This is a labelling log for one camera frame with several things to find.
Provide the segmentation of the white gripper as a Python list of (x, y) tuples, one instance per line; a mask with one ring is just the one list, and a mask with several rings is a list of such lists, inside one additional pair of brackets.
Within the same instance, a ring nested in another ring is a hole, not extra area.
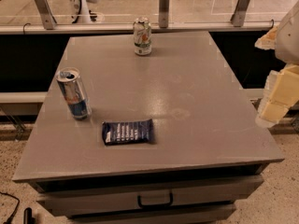
[(286, 64), (279, 72), (271, 70), (263, 88), (256, 124), (271, 128), (299, 101), (299, 66)]

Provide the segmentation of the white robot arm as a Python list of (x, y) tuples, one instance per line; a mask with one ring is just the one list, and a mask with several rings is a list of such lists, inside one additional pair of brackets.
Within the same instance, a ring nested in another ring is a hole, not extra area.
[(273, 49), (275, 56), (286, 64), (278, 72), (270, 71), (258, 107), (256, 123), (270, 128), (278, 124), (299, 101), (299, 1), (278, 26), (255, 42), (255, 47)]

